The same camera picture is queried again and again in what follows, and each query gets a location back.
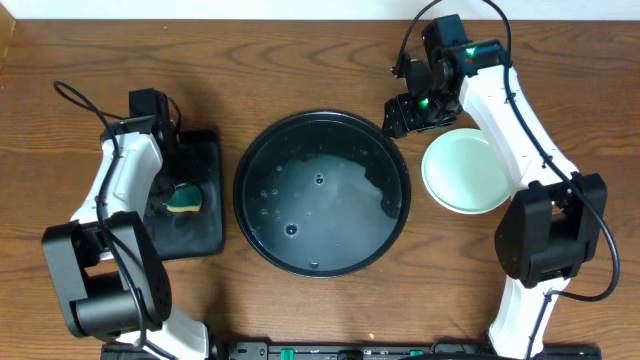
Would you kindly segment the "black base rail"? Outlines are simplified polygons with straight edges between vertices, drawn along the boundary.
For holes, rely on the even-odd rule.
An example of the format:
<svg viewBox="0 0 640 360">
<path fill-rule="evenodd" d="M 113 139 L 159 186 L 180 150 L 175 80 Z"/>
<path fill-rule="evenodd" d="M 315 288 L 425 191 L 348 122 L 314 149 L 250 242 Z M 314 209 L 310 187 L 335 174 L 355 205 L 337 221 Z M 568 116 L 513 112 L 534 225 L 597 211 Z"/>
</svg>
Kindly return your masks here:
<svg viewBox="0 0 640 360">
<path fill-rule="evenodd" d="M 100 359 L 160 359 L 125 345 L 103 345 Z M 224 360 L 395 360 L 395 359 L 511 359 L 499 357 L 488 345 L 436 343 L 433 346 L 365 346 L 365 345 L 269 345 L 240 342 L 213 347 L 209 359 Z M 601 350 L 591 346 L 552 346 L 530 359 L 600 360 Z"/>
</svg>

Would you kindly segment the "rectangular black tray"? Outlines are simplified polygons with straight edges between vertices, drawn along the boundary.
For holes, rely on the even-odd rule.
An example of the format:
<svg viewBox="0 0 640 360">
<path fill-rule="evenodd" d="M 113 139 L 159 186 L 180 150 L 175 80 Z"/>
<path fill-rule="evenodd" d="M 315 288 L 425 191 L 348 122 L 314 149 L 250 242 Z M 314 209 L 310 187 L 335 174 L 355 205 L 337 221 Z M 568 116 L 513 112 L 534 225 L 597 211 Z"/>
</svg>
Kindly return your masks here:
<svg viewBox="0 0 640 360">
<path fill-rule="evenodd" d="M 146 230 L 163 260 L 208 256 L 224 248 L 224 205 L 219 139 L 212 130 L 195 130 L 179 135 L 179 153 L 186 172 L 177 189 L 197 185 L 203 204 L 199 212 L 171 213 L 166 203 L 146 203 Z"/>
</svg>

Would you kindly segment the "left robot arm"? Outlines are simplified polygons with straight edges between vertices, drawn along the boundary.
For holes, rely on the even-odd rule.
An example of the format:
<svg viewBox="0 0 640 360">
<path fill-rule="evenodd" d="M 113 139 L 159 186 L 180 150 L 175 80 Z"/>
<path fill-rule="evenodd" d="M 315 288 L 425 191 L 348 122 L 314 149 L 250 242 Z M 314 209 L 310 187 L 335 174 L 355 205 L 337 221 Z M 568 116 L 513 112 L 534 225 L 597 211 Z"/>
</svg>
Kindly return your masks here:
<svg viewBox="0 0 640 360">
<path fill-rule="evenodd" d="M 103 158 L 71 220 L 45 230 L 42 248 L 68 330 L 161 359 L 206 359 L 207 327 L 172 303 L 167 272 L 143 223 L 164 162 L 155 115 L 107 125 Z"/>
</svg>

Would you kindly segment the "light blue plate top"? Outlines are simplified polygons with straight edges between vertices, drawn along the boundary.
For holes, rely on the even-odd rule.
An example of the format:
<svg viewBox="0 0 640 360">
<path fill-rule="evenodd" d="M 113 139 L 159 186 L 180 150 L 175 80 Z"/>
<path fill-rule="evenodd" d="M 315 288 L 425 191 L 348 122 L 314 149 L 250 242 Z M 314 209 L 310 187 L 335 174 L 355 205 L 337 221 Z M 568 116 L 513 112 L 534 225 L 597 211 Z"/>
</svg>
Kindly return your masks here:
<svg viewBox="0 0 640 360">
<path fill-rule="evenodd" d="M 436 202 L 461 214 L 490 212 L 510 197 L 498 157 L 478 129 L 460 128 L 437 137 L 423 155 L 421 175 Z"/>
</svg>

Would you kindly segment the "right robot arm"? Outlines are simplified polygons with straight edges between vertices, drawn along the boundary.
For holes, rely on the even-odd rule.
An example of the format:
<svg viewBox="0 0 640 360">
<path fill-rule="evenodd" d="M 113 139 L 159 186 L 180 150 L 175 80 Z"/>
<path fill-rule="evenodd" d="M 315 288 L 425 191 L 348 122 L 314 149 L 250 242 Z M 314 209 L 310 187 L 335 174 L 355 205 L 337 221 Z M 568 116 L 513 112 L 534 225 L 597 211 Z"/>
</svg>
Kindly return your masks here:
<svg viewBox="0 0 640 360">
<path fill-rule="evenodd" d="M 612 237 L 603 219 L 606 185 L 598 174 L 581 174 L 554 144 L 499 41 L 436 41 L 425 49 L 427 61 L 400 51 L 392 72 L 407 91 L 386 103 L 383 130 L 401 138 L 446 127 L 461 112 L 477 124 L 511 197 L 494 235 L 506 281 L 489 343 L 502 358 L 542 355 L 553 306 L 571 295 L 569 282 L 594 257 L 599 237 Z"/>
</svg>

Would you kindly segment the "green yellow sponge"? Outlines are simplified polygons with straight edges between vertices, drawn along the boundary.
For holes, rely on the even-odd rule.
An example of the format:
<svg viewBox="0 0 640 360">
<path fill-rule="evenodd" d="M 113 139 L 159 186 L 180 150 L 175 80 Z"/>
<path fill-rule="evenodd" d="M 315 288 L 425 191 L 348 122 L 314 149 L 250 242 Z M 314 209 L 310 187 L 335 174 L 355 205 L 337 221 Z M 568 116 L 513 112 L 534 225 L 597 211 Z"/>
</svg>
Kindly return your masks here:
<svg viewBox="0 0 640 360">
<path fill-rule="evenodd" d="M 189 185 L 176 189 L 166 203 L 166 209 L 171 213 L 199 212 L 203 204 L 200 188 Z"/>
</svg>

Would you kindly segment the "round black tray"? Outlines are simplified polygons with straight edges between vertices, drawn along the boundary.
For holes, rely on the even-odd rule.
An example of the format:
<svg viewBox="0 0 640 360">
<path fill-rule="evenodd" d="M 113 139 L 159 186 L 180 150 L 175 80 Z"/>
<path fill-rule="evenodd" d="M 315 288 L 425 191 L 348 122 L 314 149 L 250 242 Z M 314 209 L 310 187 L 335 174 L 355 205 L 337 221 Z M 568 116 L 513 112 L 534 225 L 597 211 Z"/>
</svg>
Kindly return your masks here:
<svg viewBox="0 0 640 360">
<path fill-rule="evenodd" d="M 409 215 L 410 176 L 374 123 L 345 112 L 303 112 L 272 124 L 247 148 L 233 204 L 265 260 L 299 276 L 339 277 L 394 245 Z"/>
</svg>

